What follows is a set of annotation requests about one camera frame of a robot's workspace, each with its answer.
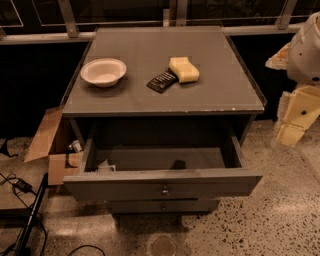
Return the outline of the grey top drawer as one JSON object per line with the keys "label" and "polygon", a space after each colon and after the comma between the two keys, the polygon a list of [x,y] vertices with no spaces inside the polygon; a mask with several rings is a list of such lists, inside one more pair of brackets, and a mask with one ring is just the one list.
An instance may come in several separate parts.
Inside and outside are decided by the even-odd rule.
{"label": "grey top drawer", "polygon": [[[104,160],[116,171],[99,172]],[[90,137],[78,173],[63,183],[78,200],[169,201],[247,196],[261,178],[245,167],[230,133],[191,145],[104,145]]]}

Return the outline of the grey drawer cabinet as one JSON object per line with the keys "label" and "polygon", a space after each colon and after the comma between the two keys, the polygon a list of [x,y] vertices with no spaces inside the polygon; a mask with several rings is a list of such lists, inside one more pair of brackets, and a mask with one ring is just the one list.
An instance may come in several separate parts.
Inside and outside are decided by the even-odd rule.
{"label": "grey drawer cabinet", "polygon": [[85,61],[116,58],[110,88],[77,77],[63,108],[84,149],[63,182],[112,213],[210,212],[261,179],[241,145],[264,98],[219,27],[100,28]]}

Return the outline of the white crumpled item in drawer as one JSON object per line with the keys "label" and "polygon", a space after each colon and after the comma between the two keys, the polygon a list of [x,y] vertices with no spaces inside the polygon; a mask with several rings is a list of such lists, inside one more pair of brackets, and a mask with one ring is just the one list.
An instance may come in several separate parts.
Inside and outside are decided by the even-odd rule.
{"label": "white crumpled item in drawer", "polygon": [[102,163],[98,165],[97,170],[99,172],[106,172],[106,171],[115,172],[116,166],[114,164],[110,164],[108,160],[104,160]]}

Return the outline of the yellow sponge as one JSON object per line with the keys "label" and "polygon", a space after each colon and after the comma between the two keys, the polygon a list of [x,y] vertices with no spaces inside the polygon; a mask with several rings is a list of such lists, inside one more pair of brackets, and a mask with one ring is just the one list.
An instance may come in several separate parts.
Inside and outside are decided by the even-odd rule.
{"label": "yellow sponge", "polygon": [[199,70],[187,57],[171,57],[169,68],[178,77],[180,83],[196,82],[199,79]]}

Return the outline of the black snack packet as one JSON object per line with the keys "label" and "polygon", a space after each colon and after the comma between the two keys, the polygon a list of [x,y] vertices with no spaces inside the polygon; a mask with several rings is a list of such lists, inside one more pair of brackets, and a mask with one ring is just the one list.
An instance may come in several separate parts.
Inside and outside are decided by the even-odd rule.
{"label": "black snack packet", "polygon": [[152,80],[150,80],[147,83],[147,87],[158,93],[163,93],[177,81],[178,77],[170,68],[168,68],[161,74],[157,75]]}

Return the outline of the round floor drain cover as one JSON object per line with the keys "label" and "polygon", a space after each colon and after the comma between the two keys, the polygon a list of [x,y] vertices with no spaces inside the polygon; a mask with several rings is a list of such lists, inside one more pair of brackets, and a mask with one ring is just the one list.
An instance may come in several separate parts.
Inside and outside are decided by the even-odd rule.
{"label": "round floor drain cover", "polygon": [[158,236],[151,243],[151,256],[175,256],[176,245],[174,241],[168,236]]}

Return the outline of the white paper bowl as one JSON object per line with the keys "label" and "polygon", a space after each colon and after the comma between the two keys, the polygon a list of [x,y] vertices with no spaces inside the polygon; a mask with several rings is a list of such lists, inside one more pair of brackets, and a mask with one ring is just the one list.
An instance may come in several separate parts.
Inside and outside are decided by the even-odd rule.
{"label": "white paper bowl", "polygon": [[100,88],[112,87],[126,74],[127,66],[118,59],[102,58],[85,64],[81,78]]}

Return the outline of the small bottle in box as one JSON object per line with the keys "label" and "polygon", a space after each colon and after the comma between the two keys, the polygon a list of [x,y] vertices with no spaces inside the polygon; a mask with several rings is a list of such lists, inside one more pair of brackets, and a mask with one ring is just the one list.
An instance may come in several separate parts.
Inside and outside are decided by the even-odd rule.
{"label": "small bottle in box", "polygon": [[74,150],[76,153],[79,153],[82,151],[82,147],[78,140],[72,141],[71,144],[69,145],[69,148],[71,150]]}

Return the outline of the brown cardboard box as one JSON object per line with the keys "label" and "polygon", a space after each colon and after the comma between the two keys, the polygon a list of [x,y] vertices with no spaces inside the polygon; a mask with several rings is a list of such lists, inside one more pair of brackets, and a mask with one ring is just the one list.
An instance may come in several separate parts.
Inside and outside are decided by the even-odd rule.
{"label": "brown cardboard box", "polygon": [[31,162],[48,159],[48,184],[62,185],[65,176],[75,175],[80,166],[82,151],[75,150],[75,135],[71,124],[63,118],[62,108],[48,109],[24,158]]}

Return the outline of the black floor stand bar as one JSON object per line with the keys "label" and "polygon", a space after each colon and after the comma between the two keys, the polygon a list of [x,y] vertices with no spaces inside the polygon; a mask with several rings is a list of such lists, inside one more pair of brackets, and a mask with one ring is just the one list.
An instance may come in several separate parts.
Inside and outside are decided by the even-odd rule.
{"label": "black floor stand bar", "polygon": [[30,256],[28,254],[27,243],[28,243],[32,228],[34,226],[34,222],[37,219],[37,214],[39,212],[42,199],[45,195],[47,186],[48,186],[48,174],[45,173],[43,175],[39,189],[36,193],[36,197],[33,202],[33,205],[31,209],[28,211],[27,221],[24,224],[20,235],[18,236],[17,244],[14,251],[14,256],[24,256],[24,255]]}

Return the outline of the metal railing frame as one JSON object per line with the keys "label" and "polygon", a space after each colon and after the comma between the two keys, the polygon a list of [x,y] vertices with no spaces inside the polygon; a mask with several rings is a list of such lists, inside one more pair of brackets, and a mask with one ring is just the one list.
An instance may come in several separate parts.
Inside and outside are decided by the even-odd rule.
{"label": "metal railing frame", "polygon": [[0,0],[3,44],[87,40],[100,27],[222,27],[230,36],[294,33],[320,0]]}

